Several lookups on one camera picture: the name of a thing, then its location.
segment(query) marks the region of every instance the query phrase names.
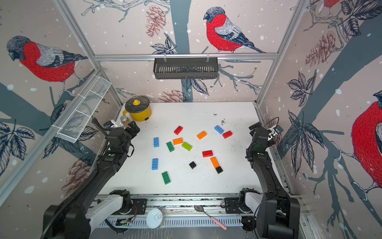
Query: lime green lego brick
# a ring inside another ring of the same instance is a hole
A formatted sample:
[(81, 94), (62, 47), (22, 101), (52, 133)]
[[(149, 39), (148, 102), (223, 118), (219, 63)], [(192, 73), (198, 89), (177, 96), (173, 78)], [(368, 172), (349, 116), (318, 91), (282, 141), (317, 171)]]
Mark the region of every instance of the lime green lego brick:
[(162, 173), (162, 177), (163, 177), (163, 181), (165, 182), (165, 184), (171, 183), (170, 178), (168, 177), (167, 171)]
[(166, 143), (166, 145), (167, 145), (168, 150), (169, 150), (170, 152), (172, 152), (172, 151), (175, 150), (175, 149), (174, 149), (174, 146), (172, 146), (172, 143), (171, 143), (171, 142)]
[(190, 151), (190, 150), (192, 149), (192, 146), (189, 145), (189, 144), (186, 143), (186, 142), (184, 142), (184, 143), (182, 144), (182, 147), (185, 148), (185, 149), (187, 149), (188, 151)]

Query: white wire basket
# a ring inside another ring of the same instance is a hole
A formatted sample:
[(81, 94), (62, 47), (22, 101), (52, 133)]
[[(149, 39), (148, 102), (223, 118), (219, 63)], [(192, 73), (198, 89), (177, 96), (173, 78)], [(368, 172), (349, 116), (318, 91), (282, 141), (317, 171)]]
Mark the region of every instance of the white wire basket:
[(75, 143), (110, 86), (109, 81), (99, 76), (86, 95), (80, 95), (83, 97), (81, 103), (59, 129), (56, 137)]

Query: red bird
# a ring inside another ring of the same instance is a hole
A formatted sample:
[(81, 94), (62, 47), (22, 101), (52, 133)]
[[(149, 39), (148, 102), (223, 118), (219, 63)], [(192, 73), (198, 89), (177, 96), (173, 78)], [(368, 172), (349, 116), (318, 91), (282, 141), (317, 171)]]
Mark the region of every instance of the red bird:
[(373, 179), (372, 185), (363, 189), (356, 184), (364, 193), (364, 201), (368, 201), (367, 193), (375, 188), (382, 187), (382, 91), (375, 93), (378, 101), (363, 112), (354, 122), (351, 130), (353, 139), (354, 157), (362, 165), (363, 169)]
[(217, 52), (226, 50), (234, 52), (239, 48), (250, 48), (260, 53), (262, 50), (256, 48), (225, 15), (221, 7), (212, 7), (204, 15), (207, 20), (207, 38), (210, 43), (218, 49)]
[(26, 66), (38, 78), (50, 82), (62, 82), (62, 92), (65, 90), (65, 80), (71, 75), (75, 75), (80, 83), (81, 80), (75, 73), (76, 65), (87, 59), (80, 54), (64, 51), (57, 47), (47, 47), (32, 42), (24, 36), (15, 36), (6, 45), (9, 56), (12, 60), (19, 59), (21, 64)]

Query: spoon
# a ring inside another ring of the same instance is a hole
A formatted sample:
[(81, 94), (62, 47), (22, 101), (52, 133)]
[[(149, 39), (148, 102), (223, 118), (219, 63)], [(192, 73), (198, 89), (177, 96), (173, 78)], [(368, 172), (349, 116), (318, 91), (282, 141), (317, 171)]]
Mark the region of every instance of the spoon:
[(205, 213), (205, 214), (206, 214), (207, 216), (209, 216), (214, 222), (216, 222), (216, 224), (218, 224), (221, 228), (223, 228), (224, 230), (227, 230), (227, 227), (226, 227), (223, 223), (219, 222), (216, 218), (213, 218), (213, 217), (211, 217), (210, 215), (208, 215), (208, 213), (206, 213), (206, 212), (204, 211), (204, 208), (203, 208), (201, 205), (196, 205), (196, 206), (194, 206), (194, 208), (195, 208), (196, 211), (199, 211), (199, 212), (201, 212), (201, 213)]

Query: white table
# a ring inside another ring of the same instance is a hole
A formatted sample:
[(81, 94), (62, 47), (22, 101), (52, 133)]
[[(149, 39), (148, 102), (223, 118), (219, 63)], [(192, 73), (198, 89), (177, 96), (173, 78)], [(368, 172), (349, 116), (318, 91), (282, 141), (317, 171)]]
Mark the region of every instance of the white table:
[[(245, 150), (252, 139), (248, 127), (259, 121), (252, 102), (150, 105), (150, 119), (137, 122), (141, 131), (132, 140), (135, 147), (133, 156), (126, 159), (100, 194), (109, 194), (115, 189), (126, 189), (132, 194), (238, 193), (243, 187), (262, 192), (259, 179), (245, 158)], [(179, 125), (183, 130), (176, 135), (174, 130)], [(216, 125), (224, 132), (230, 130), (233, 135), (223, 138), (214, 129)], [(207, 136), (199, 140), (196, 135), (202, 131)], [(158, 148), (154, 148), (155, 137), (159, 137)], [(187, 151), (179, 144), (174, 145), (175, 150), (170, 152), (166, 143), (180, 137), (193, 148)], [(222, 173), (216, 173), (211, 157), (203, 158), (202, 151), (206, 150), (213, 151)], [(153, 158), (159, 159), (156, 171), (151, 169)], [(189, 166), (192, 161), (196, 163), (194, 169)], [(171, 180), (167, 185), (162, 178), (165, 171)]]

